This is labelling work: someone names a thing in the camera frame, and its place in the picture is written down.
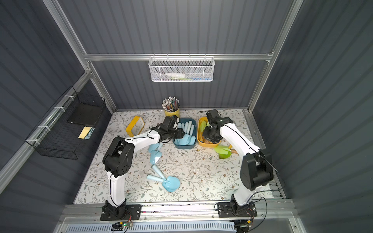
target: white bottle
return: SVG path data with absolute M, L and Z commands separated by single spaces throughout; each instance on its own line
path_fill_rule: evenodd
M 172 78 L 180 78 L 180 79 L 184 79 L 185 78 L 185 74 L 184 73 L 166 73 L 165 74 L 166 76 L 170 76 Z

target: black cable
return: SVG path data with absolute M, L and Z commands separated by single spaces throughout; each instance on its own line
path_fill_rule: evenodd
M 209 111 L 209 110 L 199 111 L 199 112 L 197 112 L 197 113 L 205 113 L 205 112 L 207 112 L 207 111 Z
M 163 141 L 161 141 L 162 143 L 168 143 L 168 142 L 170 142 L 172 140 L 172 138 L 170 138 L 167 142 L 163 142 Z
M 109 183 L 109 194 L 110 194 L 110 199 L 112 200 L 113 204 L 116 205 L 117 207 L 119 207 L 117 204 L 115 204 L 113 198 L 112 198 L 112 180 L 110 179 L 110 183 Z
M 266 219 L 266 216 L 267 216 L 267 211 L 268 211 L 268 205 L 267 205 L 267 200 L 264 198 L 264 197 L 261 197 L 260 199 L 264 199 L 265 200 L 265 202 L 266 202 L 266 214 L 264 215 L 264 218 L 263 218 L 263 220 L 258 224 L 258 225 L 256 225 L 253 229 L 250 229 L 251 231 L 252 230 L 254 230 L 255 228 L 257 228 L 258 226 L 260 226 L 261 224 L 262 224 L 262 222 L 264 222 L 264 219 Z
M 151 138 L 151 139 L 154 139 L 154 138 L 150 137 L 148 134 L 149 133 L 146 134 L 146 137 L 139 137 L 139 138 Z M 124 139 L 131 140 L 131 139 L 137 139 L 137 138 L 124 138 Z

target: black wire basket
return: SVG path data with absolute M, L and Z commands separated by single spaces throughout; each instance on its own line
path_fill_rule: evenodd
M 26 142 L 43 156 L 78 160 L 89 140 L 78 137 L 85 126 L 93 128 L 96 126 L 104 107 L 104 98 L 75 92 L 63 107 L 58 109 L 47 126 L 35 127 L 32 133 L 38 127 L 42 127 L 37 140 L 26 140 Z

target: ventilation grille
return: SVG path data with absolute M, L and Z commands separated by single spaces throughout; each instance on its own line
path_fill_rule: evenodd
M 97 224 L 69 224 L 66 233 L 108 233 L 111 231 L 113 223 L 97 223 Z M 201 232 L 236 232 L 234 223 L 229 221 L 178 221 L 165 223 L 134 223 L 134 226 L 129 228 L 126 233 L 131 232 L 180 232 L 180 231 L 201 231 Z

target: white wire basket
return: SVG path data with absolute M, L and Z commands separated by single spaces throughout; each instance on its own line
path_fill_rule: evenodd
M 200 60 L 149 59 L 153 82 L 211 82 L 214 67 L 214 57 Z

